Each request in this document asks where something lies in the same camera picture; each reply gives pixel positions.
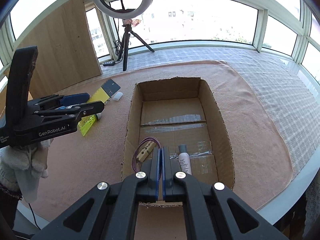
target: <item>open cardboard box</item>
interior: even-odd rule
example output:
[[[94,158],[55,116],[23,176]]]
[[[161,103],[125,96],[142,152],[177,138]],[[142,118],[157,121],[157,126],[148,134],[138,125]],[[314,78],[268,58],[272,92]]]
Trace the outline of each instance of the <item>open cardboard box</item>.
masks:
[[[205,80],[177,77],[136,84],[127,123],[122,179],[133,173],[132,155],[148,136],[169,147],[173,161],[178,161],[178,146],[186,144],[192,175],[207,184],[220,181],[233,187],[231,144]]]

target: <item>tripod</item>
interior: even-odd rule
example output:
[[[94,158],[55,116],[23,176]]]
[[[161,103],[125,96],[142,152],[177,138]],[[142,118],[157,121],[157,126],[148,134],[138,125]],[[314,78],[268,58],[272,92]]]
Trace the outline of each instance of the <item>tripod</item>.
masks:
[[[124,24],[124,35],[122,37],[121,41],[121,47],[122,49],[120,50],[118,60],[121,59],[122,52],[123,52],[123,71],[127,70],[127,62],[128,62],[128,49],[129,49],[129,38],[130,38],[130,33],[135,36],[141,43],[146,46],[151,52],[155,52],[137,33],[135,33],[132,30],[131,24]]]

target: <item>silver screw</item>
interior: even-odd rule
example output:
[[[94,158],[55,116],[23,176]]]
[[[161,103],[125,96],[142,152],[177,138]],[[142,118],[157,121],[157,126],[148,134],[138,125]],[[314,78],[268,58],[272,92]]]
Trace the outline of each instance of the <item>silver screw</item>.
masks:
[[[215,188],[216,190],[223,190],[223,189],[224,189],[224,184],[221,183],[221,182],[216,182],[216,183],[214,184],[214,188]]]
[[[146,176],[146,174],[143,171],[138,171],[136,173],[136,177],[139,179],[143,179]]]
[[[182,172],[182,171],[178,171],[178,172],[176,173],[176,177],[177,177],[178,179],[184,179],[184,178],[186,177],[186,174],[185,174],[184,172]]]
[[[103,190],[108,187],[108,184],[106,182],[100,182],[100,183],[98,183],[97,187],[98,187],[98,189]]]

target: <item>gray bottle cap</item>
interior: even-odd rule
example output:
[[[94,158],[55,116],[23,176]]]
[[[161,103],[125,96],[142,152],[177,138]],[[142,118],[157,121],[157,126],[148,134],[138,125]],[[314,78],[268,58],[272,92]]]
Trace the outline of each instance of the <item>gray bottle cap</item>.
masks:
[[[187,153],[187,145],[186,144],[179,145],[179,153]]]

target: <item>white bottle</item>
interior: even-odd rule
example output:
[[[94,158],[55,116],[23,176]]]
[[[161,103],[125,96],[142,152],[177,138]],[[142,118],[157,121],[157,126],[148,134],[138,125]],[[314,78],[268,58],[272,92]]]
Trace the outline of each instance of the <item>white bottle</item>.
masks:
[[[179,145],[179,163],[181,170],[185,173],[191,174],[190,157],[187,153],[187,146],[185,144]]]

